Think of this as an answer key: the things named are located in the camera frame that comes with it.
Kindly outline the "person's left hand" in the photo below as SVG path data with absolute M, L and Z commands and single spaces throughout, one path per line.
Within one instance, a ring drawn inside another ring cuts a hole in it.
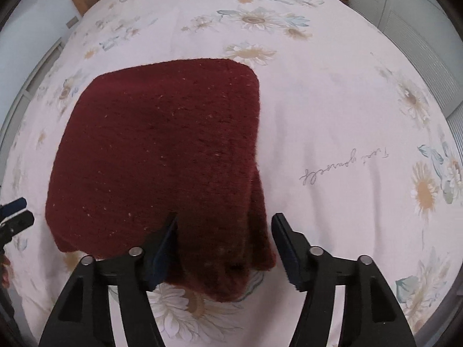
M 10 260 L 4 255 L 0 255 L 0 272 L 1 272 L 1 286 L 5 289 L 10 287 L 10 272 L 11 268 Z

